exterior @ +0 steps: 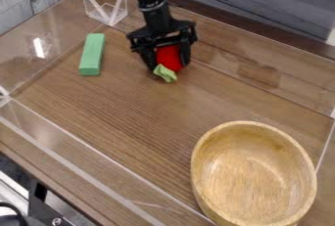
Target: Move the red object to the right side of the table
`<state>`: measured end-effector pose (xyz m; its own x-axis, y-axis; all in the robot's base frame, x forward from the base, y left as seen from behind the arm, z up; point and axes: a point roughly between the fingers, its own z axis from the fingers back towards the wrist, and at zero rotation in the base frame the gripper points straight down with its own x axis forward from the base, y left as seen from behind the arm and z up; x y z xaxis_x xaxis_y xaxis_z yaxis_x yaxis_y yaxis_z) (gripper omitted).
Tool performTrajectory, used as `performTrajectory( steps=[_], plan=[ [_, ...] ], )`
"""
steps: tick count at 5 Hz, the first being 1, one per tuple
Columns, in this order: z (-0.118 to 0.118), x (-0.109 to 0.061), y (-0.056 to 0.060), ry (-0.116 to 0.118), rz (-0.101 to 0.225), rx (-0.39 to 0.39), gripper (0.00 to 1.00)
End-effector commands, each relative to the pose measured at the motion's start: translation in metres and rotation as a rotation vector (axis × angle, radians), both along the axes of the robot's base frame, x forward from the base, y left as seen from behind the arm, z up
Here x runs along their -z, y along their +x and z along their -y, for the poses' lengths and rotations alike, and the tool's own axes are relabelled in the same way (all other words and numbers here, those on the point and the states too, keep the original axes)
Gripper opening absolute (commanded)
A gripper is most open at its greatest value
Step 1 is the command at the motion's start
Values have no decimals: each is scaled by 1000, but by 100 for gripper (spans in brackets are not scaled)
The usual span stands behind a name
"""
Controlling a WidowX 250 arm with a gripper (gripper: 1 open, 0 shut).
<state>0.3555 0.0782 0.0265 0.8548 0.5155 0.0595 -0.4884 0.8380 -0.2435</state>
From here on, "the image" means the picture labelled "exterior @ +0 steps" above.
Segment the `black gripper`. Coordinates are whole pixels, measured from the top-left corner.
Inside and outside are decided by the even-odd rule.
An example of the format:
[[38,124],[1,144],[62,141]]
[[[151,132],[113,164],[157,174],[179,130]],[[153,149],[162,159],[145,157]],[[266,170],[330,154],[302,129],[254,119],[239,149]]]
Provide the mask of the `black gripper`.
[[195,23],[190,21],[168,21],[166,30],[151,31],[148,26],[131,31],[125,35],[131,50],[139,52],[141,61],[149,71],[156,67],[153,48],[179,45],[179,61],[184,67],[190,63],[191,45],[196,42]]

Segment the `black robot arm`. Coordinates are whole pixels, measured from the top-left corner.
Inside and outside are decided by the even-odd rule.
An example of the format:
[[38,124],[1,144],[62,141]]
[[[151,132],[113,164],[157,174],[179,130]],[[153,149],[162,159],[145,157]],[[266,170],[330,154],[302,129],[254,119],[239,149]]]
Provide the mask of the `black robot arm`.
[[144,26],[127,34],[131,50],[149,70],[163,65],[178,71],[191,61],[195,23],[172,18],[167,0],[137,0],[137,6]]

